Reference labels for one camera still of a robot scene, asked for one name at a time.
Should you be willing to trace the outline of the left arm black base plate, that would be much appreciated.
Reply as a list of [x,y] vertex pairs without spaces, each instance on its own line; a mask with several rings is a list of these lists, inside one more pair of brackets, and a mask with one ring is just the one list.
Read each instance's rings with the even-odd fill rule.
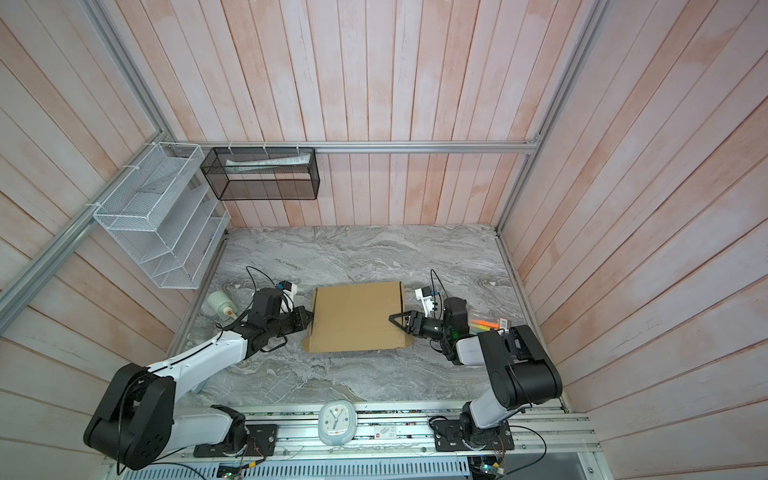
[[277,424],[246,424],[245,434],[238,434],[233,444],[225,441],[215,445],[197,445],[194,447],[193,457],[221,458],[243,455],[246,457],[270,457],[275,452],[277,433]]

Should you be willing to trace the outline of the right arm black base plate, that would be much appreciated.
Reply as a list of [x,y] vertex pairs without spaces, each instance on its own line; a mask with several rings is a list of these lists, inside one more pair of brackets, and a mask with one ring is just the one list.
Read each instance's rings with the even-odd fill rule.
[[501,425],[478,430],[469,420],[449,420],[444,416],[430,417],[428,425],[433,432],[435,449],[438,452],[469,450],[506,452],[514,449],[514,440],[509,426]]

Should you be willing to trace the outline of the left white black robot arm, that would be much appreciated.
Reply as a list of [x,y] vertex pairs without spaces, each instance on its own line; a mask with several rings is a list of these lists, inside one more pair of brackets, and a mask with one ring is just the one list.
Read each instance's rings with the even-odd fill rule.
[[285,344],[313,318],[279,287],[256,291],[246,311],[200,345],[148,366],[120,368],[85,428],[84,444],[131,470],[199,445],[243,455],[249,439],[244,414],[221,404],[179,413],[178,400],[220,371],[269,352],[270,340]]

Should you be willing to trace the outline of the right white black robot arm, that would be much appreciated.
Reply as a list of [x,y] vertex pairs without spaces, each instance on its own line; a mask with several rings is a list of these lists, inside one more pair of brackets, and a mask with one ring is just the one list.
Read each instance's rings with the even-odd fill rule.
[[487,373],[490,388],[465,403],[458,419],[428,420],[439,452],[512,449],[508,420],[562,394],[556,367],[527,325],[472,335],[467,302],[457,297],[442,302],[438,318],[411,310],[392,314],[389,321],[412,337],[438,342],[453,364],[481,366]]

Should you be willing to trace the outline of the brown cardboard box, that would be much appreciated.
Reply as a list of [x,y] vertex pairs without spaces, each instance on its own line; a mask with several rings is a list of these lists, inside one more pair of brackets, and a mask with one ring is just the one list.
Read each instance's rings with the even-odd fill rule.
[[389,321],[405,311],[400,282],[319,287],[302,342],[309,354],[407,348],[412,339]]

